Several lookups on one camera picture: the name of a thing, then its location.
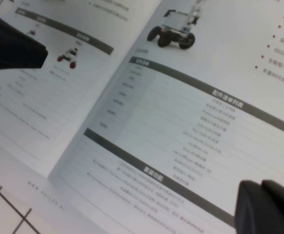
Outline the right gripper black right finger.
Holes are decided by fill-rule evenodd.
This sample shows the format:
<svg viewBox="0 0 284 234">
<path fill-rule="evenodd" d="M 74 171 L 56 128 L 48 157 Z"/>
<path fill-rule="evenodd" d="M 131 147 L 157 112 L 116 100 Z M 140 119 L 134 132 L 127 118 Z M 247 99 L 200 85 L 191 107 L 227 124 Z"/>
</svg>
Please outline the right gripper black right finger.
<svg viewBox="0 0 284 234">
<path fill-rule="evenodd" d="M 234 224 L 238 234 L 284 234 L 284 186 L 273 180 L 241 181 Z"/>
</svg>

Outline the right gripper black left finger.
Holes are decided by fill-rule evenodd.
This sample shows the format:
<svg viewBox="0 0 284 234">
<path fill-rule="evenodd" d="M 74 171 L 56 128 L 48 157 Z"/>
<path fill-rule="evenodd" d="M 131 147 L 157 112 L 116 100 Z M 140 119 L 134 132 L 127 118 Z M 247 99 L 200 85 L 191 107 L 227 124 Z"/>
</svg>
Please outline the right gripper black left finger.
<svg viewBox="0 0 284 234">
<path fill-rule="evenodd" d="M 0 18 L 0 70 L 40 69 L 47 48 Z"/>
</svg>

